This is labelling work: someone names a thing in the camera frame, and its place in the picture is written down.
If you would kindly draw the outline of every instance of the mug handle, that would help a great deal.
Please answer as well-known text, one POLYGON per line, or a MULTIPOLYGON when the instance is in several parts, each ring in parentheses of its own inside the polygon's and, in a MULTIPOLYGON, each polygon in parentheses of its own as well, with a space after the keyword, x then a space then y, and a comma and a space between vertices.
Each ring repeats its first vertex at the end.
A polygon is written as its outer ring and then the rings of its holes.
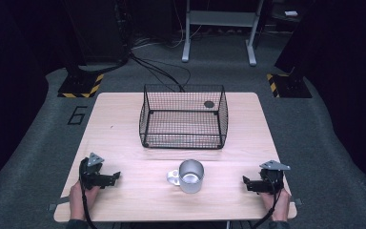
POLYGON ((172 170, 168 172, 168 174, 166 175, 166 179, 171 184, 180 185, 179 172, 177 170, 172 170))

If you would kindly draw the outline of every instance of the gray carpet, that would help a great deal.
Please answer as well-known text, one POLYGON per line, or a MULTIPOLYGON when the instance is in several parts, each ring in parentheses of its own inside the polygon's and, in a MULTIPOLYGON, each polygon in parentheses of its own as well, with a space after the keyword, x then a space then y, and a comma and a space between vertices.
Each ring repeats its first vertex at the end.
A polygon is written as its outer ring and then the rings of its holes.
MULTIPOLYGON (((187 64, 181 62, 183 44, 174 49, 151 45, 133 53, 189 69, 191 84, 222 84, 228 92, 258 94, 279 157, 292 167, 286 176, 294 198, 302 201, 296 218, 290 220, 292 228, 366 228, 366 177, 338 141, 314 86, 306 80, 311 99, 274 98, 270 90, 266 74, 280 73, 274 62, 288 36, 263 34, 254 68, 248 64, 244 39, 225 35, 195 40, 187 64)), ((156 65, 179 82, 187 80, 181 69, 156 65)), ((53 220, 47 206, 60 197, 95 101, 95 97, 57 97, 66 75, 65 70, 47 75, 50 90, 46 102, 0 173, 0 228, 64 228, 53 220), (81 125, 67 125, 76 106, 87 106, 79 110, 86 116, 81 125)), ((142 92, 146 83, 159 82, 129 61, 106 73, 98 92, 142 92)), ((119 228, 120 224, 97 226, 119 228)), ((234 222, 234 228, 241 227, 249 228, 246 222, 234 222)))

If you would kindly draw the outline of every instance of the metal mug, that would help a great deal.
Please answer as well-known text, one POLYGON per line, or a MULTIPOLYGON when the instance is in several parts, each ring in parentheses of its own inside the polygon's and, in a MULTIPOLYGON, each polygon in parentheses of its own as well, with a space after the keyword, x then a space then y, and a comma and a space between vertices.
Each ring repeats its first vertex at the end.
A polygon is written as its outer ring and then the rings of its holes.
POLYGON ((178 170, 172 170, 167 174, 169 183, 180 186, 180 189, 188 194, 200 191, 203 177, 204 167, 194 159, 183 161, 178 170))

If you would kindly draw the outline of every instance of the wire mesh basket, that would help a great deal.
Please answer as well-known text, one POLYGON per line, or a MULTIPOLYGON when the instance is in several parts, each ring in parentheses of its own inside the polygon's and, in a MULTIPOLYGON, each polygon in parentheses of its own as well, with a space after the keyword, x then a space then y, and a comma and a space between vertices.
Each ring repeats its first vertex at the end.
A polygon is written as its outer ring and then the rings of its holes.
POLYGON ((222 149, 227 132, 222 85, 145 85, 139 120, 144 147, 222 149))

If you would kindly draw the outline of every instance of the tripod base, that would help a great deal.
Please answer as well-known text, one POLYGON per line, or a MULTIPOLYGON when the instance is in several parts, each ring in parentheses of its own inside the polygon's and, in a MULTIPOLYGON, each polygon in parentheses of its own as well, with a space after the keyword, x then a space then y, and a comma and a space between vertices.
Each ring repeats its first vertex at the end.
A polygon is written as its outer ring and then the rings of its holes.
POLYGON ((78 77, 68 74, 58 90, 58 97, 93 97, 102 79, 103 74, 97 73, 81 73, 78 77))
POLYGON ((312 98, 305 82, 294 80, 287 74, 267 74, 274 97, 312 98))

